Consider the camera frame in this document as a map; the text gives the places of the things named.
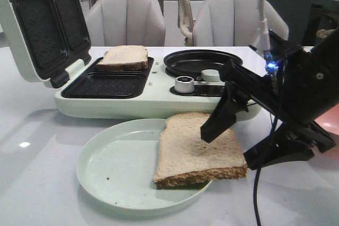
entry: slice of bread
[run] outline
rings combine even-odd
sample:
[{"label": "slice of bread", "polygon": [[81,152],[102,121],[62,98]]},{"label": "slice of bread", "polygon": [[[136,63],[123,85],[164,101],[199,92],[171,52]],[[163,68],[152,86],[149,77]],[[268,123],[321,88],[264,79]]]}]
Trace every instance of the slice of bread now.
[{"label": "slice of bread", "polygon": [[246,176],[247,164],[232,129],[210,144],[200,139],[209,114],[187,112],[169,117],[160,135],[158,165],[153,177],[159,187],[203,183]]},{"label": "slice of bread", "polygon": [[148,52],[141,45],[121,45],[107,51],[96,65],[102,71],[139,70],[148,67]]}]

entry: open sandwich maker lid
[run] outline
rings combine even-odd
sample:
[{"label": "open sandwich maker lid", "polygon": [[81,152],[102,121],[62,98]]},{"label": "open sandwich maker lid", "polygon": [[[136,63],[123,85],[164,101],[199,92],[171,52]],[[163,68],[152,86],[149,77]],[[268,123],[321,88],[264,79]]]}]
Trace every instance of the open sandwich maker lid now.
[{"label": "open sandwich maker lid", "polygon": [[19,72],[29,82],[69,80],[65,68],[87,64],[90,36],[79,0],[0,0],[0,22]]}]

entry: round frying pan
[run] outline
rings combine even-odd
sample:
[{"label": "round frying pan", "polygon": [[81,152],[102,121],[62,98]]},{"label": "round frying pan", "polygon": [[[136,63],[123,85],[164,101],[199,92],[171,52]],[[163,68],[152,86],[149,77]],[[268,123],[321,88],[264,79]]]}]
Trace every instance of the round frying pan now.
[{"label": "round frying pan", "polygon": [[194,80],[201,80],[201,72],[206,69],[219,69],[226,61],[232,59],[242,65],[240,57],[217,50],[182,50],[168,54],[164,58],[166,71],[175,77],[190,76]]}]

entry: green plate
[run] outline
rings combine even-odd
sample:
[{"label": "green plate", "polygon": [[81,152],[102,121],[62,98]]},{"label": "green plate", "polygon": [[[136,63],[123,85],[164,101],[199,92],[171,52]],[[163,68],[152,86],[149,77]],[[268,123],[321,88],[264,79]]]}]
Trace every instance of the green plate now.
[{"label": "green plate", "polygon": [[193,203],[209,183],[157,189],[159,136],[164,119],[141,119],[112,126],[83,148],[76,174],[83,188],[124,214],[158,215]]}]

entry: white chair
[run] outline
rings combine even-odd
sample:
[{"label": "white chair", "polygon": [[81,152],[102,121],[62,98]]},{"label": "white chair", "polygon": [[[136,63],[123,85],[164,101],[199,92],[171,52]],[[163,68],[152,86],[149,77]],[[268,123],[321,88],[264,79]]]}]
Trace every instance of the white chair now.
[{"label": "white chair", "polygon": [[193,27],[194,19],[190,0],[177,0],[178,1],[178,28],[185,36],[185,45],[193,46]]},{"label": "white chair", "polygon": [[[269,29],[283,39],[288,26],[270,3],[265,4]],[[206,0],[194,23],[195,46],[248,46],[258,36],[257,0]]]},{"label": "white chair", "polygon": [[86,15],[92,46],[164,46],[158,0],[98,0]]}]

